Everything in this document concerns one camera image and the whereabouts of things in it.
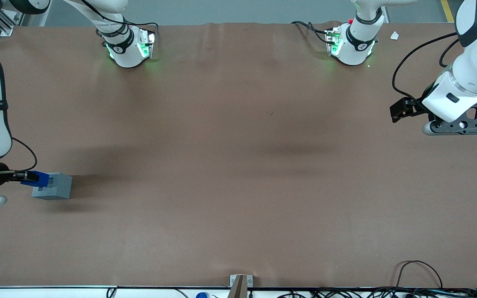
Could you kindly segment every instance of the gray box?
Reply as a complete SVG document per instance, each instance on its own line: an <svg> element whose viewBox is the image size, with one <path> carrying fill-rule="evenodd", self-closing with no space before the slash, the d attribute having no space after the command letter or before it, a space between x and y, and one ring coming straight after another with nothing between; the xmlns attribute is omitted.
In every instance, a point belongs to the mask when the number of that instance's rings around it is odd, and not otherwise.
<svg viewBox="0 0 477 298"><path fill-rule="evenodd" d="M72 177L62 173L49 174L47 187L32 188L32 197L42 200L66 200L70 198Z"/></svg>

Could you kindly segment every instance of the cable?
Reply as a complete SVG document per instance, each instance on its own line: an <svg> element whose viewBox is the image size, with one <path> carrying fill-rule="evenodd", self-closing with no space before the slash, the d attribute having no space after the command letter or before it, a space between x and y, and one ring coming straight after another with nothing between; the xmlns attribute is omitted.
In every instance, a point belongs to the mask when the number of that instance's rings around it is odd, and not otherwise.
<svg viewBox="0 0 477 298"><path fill-rule="evenodd" d="M314 34L316 34L316 36L318 37L318 39L320 39L321 41L323 41L323 42L325 42L325 43L327 43L327 44L329 44L329 45L334 45L334 42L332 42L332 41L327 41L327 40L323 39L323 38L320 36L320 33L321 33L321 34L325 34L325 31L318 30L318 29L314 28L314 25L312 24L312 22L308 22L308 24L305 24L305 23L303 23L303 22L301 22L301 21L294 21L294 22L292 22L292 23L290 23L290 24L303 25L303 26L305 26L305 28L307 28L307 29L311 30L312 32L314 32Z"/></svg>
<svg viewBox="0 0 477 298"><path fill-rule="evenodd" d="M102 17L102 19L106 19L107 21L117 23L117 24L126 24L126 25L134 25L134 26L154 25L156 27L156 31L157 31L157 28L159 27L159 25L155 22L136 24L136 23L132 23L132 22L129 22L129 21L119 22L119 21L115 21L113 19L108 19L99 10L97 10L97 8L95 8L95 7L93 7L93 5L89 4L89 2L87 2L86 0L81 0L81 1L82 1L82 3L84 3L85 6L87 6L89 9L91 9L94 13L98 14L99 17Z"/></svg>
<svg viewBox="0 0 477 298"><path fill-rule="evenodd" d="M318 29L314 28L314 26L310 27L308 24L305 24L304 22L301 22L301 21L294 21L294 22L292 22L292 23L290 23L290 24L302 25L302 26L306 27L306 28L309 29L309 30L314 30L314 31L316 31L316 32L318 32L318 33L323 33L323 34L325 33L325 31L318 30Z"/></svg>
<svg viewBox="0 0 477 298"><path fill-rule="evenodd" d="M303 295L301 295L301 294L299 294L299 293L294 293L294 291L290 291L289 294L284 294L284 295L281 295L281 296L279 296L279 297L277 297L277 298L288 298L288 297L292 297L292 298L295 298L295 297L297 297L297 298L307 298L307 297L305 297L305 296L303 296Z"/></svg>
<svg viewBox="0 0 477 298"><path fill-rule="evenodd" d="M396 91L396 92L399 92L400 94L404 95L404 96L407 96L409 98L411 98L412 100L414 100L415 102L417 102L417 104L422 107L424 110L427 110L422 104L420 104L418 101L415 100L415 97L411 96L411 94L403 91L403 90L400 90L399 88L397 88L397 86L395 85L395 81L396 81L396 78L397 78L397 73L399 72L401 66L404 64L404 62L406 62L406 60L411 56L413 55L413 53L415 53L416 51L418 51L419 49L421 49L422 47L426 47L427 45L430 45L431 43L434 43L436 41L439 41L441 39L445 39L445 38L449 38L449 37L452 37L452 36L456 36L458 35L456 32L454 33L450 33L450 34L447 34L447 35L443 35L443 36L440 36L438 38L434 38L430 41L427 41L425 43L423 43L422 45L416 47L415 49L413 49L411 52L409 52L404 58L403 60L399 63L399 65L397 66L397 68L395 69L395 72L393 72L393 77L392 77L392 80L391 80L391 85L393 87L393 89Z"/></svg>
<svg viewBox="0 0 477 298"><path fill-rule="evenodd" d="M447 67L447 66L448 66L448 64L444 64L444 63L443 63L443 59L445 59L446 53L448 53L448 51L450 51L450 49L452 49L452 47L454 47L454 45L455 45L456 43L458 43L459 41L460 41L459 38L456 39L456 40L454 40L454 41L452 41L452 43L451 43L451 44L445 49L445 51L441 54L441 57L439 57L439 65L440 65L441 67Z"/></svg>
<svg viewBox="0 0 477 298"><path fill-rule="evenodd" d="M395 298L395 293L397 292L397 290L399 290L399 284L401 283L401 277L402 277L402 272L404 270L404 268L409 265L409 264L412 264L412 263L421 263L421 264L425 264L426 266L428 266L430 269L432 269L432 271L436 274L437 278L439 279L439 288L442 289L443 288L443 280L441 279L441 276L439 275L439 273L437 273L437 271L432 267L430 266L429 264L423 262L423 261L419 261L419 260L413 260L413 261L408 261L408 262L405 262L405 264L401 267L401 270L399 271L399 278L397 279L397 283L395 285L395 288L393 289L393 294L392 294L392 298Z"/></svg>
<svg viewBox="0 0 477 298"><path fill-rule="evenodd" d="M21 171L18 171L18 172L25 172L25 171L30 171L32 170L33 168L36 168L36 166L38 165L38 158L36 157L36 154L34 153L34 151L32 151L32 149L27 146L27 144L21 142L20 140L18 140L17 138L15 137L12 137L12 139L18 143L20 143L21 145L23 145L23 147L27 148L27 150L32 154L32 156L34 157L34 165L32 165L30 168L26 168L24 170L21 170Z"/></svg>
<svg viewBox="0 0 477 298"><path fill-rule="evenodd" d="M189 296L187 296L187 294L186 294L186 293L184 293L184 292L180 291L179 289L175 288L174 290L176 290L176 291L180 292L180 293L181 293L181 294L182 294L182 295L183 295L185 298L189 298Z"/></svg>
<svg viewBox="0 0 477 298"><path fill-rule="evenodd" d="M106 298L113 298L113 296L115 295L115 293L117 292L117 288L108 288L108 290L106 291Z"/></svg>

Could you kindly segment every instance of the gray floor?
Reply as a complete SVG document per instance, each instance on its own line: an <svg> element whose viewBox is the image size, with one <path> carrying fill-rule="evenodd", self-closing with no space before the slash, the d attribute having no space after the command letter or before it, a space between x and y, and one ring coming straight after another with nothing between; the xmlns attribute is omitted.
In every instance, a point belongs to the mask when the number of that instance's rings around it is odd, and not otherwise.
<svg viewBox="0 0 477 298"><path fill-rule="evenodd" d="M449 0L456 10L461 0ZM255 22L324 23L354 17L349 0L130 0L125 13L131 22L157 22L160 25ZM446 22L440 0L419 0L402 7L389 7L392 23ZM62 0L53 0L46 26L89 26L91 23Z"/></svg>

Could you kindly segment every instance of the blue object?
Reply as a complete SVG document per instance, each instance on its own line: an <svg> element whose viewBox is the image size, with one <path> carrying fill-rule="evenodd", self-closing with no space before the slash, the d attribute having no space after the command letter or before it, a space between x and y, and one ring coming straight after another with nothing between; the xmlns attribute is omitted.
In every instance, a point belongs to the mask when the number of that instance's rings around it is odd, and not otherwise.
<svg viewBox="0 0 477 298"><path fill-rule="evenodd" d="M47 173L47 187L34 187L32 197L42 200L65 200L70 198L72 177L62 173Z"/></svg>
<svg viewBox="0 0 477 298"><path fill-rule="evenodd" d="M32 187L47 187L49 185L49 174L45 174L38 171L30 171L38 175L40 179L38 181L22 181L21 184L28 185Z"/></svg>

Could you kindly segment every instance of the table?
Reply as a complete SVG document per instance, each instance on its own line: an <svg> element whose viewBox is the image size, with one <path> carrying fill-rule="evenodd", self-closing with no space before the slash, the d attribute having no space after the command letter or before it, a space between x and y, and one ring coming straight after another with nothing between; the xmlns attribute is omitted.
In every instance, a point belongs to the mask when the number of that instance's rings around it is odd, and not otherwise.
<svg viewBox="0 0 477 298"><path fill-rule="evenodd" d="M165 26L155 60L121 69L94 28L16 28L0 41L13 136L74 188L0 187L0 285L383 286L420 259L477 287L477 136L428 137L388 109L398 62L453 31L384 25L349 67L295 25ZM399 87L420 94L452 41ZM32 158L15 144L2 161ZM401 285L436 283L412 266Z"/></svg>

